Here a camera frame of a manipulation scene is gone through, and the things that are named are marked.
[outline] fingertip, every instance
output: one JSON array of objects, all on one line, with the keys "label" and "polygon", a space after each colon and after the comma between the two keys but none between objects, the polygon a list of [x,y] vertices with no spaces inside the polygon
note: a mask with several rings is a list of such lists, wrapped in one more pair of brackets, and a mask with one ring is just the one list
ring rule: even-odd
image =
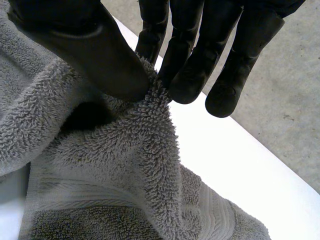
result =
[{"label": "fingertip", "polygon": [[207,78],[204,72],[192,75],[189,73],[187,69],[183,69],[175,76],[169,87],[169,94],[179,104],[193,103],[201,93]]},{"label": "fingertip", "polygon": [[209,114],[217,118],[226,118],[236,109],[239,95],[227,85],[215,84],[205,100],[205,108]]}]

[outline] gray floor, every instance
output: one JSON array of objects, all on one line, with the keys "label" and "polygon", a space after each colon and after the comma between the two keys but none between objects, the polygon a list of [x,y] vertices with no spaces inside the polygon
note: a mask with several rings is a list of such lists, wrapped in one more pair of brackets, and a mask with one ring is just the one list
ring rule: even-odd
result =
[{"label": "gray floor", "polygon": [[[102,0],[136,35],[142,29],[137,0]],[[308,0],[263,50],[232,118],[320,193],[320,1]],[[160,55],[164,56],[172,26]],[[230,50],[234,31],[208,93]]]}]

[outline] white table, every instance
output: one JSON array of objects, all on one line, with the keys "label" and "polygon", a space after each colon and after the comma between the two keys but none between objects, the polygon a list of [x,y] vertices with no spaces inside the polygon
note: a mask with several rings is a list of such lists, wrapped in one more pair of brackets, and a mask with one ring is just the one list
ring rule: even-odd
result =
[{"label": "white table", "polygon": [[[117,23],[134,49],[138,37]],[[157,69],[161,62],[159,57]],[[320,240],[320,195],[231,117],[209,115],[205,99],[201,94],[189,105],[170,104],[182,164],[261,220],[273,240]],[[15,184],[23,177],[23,171],[11,176],[5,187],[11,189],[11,200],[0,201],[1,240],[17,239],[24,206],[23,191]]]}]

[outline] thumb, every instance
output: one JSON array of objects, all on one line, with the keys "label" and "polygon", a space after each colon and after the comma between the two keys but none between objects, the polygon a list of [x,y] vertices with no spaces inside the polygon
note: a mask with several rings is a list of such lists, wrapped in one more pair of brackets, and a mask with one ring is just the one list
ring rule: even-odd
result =
[{"label": "thumb", "polygon": [[65,60],[105,94],[138,101],[147,93],[149,80],[139,58],[101,3],[81,27],[24,21],[13,9],[8,15],[21,32]]}]

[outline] towel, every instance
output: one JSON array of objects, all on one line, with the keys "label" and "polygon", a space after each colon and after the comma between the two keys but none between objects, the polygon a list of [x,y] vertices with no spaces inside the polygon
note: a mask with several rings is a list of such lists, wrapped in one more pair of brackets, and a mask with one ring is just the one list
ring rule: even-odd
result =
[{"label": "towel", "polygon": [[19,239],[270,239],[181,165],[149,63],[145,98],[115,99],[18,32],[8,7],[0,0],[0,176],[31,162]]}]

